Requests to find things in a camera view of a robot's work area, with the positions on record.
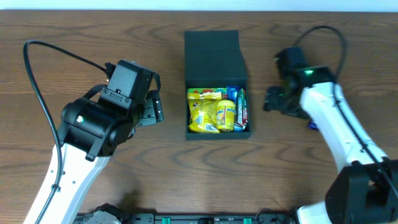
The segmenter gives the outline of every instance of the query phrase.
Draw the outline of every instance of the table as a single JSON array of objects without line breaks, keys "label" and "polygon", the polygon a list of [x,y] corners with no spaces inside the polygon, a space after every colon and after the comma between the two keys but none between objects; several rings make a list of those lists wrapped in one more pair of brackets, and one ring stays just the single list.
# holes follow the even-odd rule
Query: table
[{"label": "table", "polygon": [[[27,78],[22,46],[59,45],[97,63],[124,58],[161,76],[165,120],[120,145],[81,212],[111,203],[127,212],[256,213],[323,200],[337,172],[308,121],[262,110],[279,85],[273,57],[304,31],[327,24],[349,42],[341,84],[374,141],[397,158],[398,16],[329,12],[0,11],[0,223],[20,223],[48,169],[53,139]],[[249,75],[253,134],[241,141],[185,141],[185,30],[239,30]],[[320,30],[304,42],[312,65],[335,69],[338,39]],[[41,46],[32,68],[55,124],[63,107],[93,85],[99,70]]]}]

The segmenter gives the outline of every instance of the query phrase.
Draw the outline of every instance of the wood grain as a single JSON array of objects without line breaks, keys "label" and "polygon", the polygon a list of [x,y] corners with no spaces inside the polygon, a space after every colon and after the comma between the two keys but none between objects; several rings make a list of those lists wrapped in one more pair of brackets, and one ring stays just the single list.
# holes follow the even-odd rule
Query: wood grain
[{"label": "wood grain", "polygon": [[[161,76],[165,121],[137,130],[118,147],[81,207],[102,203],[131,212],[249,212],[314,203],[336,177],[329,149],[307,121],[266,113],[278,85],[273,56],[308,28],[327,24],[348,39],[342,74],[363,126],[398,157],[398,15],[320,12],[0,11],[0,223],[21,223],[48,169],[53,139],[27,78],[22,46],[39,39],[97,63],[125,58]],[[185,30],[239,30],[249,74],[253,135],[242,141],[185,141]],[[337,38],[314,33],[303,45],[314,65],[335,67]],[[32,46],[35,77],[56,124],[64,105],[105,76]]]}]

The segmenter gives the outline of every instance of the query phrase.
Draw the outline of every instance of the white background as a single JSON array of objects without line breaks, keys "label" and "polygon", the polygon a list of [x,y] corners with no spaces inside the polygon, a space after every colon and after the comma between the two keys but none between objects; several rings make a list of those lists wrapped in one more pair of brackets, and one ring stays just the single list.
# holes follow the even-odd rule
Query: white background
[{"label": "white background", "polygon": [[398,12],[398,0],[0,0],[0,9]]}]

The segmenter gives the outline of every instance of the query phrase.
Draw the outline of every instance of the yellow container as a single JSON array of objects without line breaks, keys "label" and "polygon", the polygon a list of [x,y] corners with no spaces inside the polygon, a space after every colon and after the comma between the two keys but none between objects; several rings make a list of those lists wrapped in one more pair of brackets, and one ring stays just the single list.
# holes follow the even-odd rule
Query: yellow container
[{"label": "yellow container", "polygon": [[217,104],[217,129],[221,132],[231,132],[235,124],[235,103],[231,100],[221,100]]}]

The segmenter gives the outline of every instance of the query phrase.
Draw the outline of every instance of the box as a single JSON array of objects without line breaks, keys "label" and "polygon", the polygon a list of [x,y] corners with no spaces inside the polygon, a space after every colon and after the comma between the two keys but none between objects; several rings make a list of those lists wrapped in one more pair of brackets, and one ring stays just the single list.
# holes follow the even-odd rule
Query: box
[{"label": "box", "polygon": [[[248,126],[241,133],[193,133],[188,129],[190,110],[187,101],[189,88],[225,88],[240,86],[246,91]],[[186,139],[247,139],[251,135],[251,116],[248,75],[237,30],[185,32],[185,104]]]}]

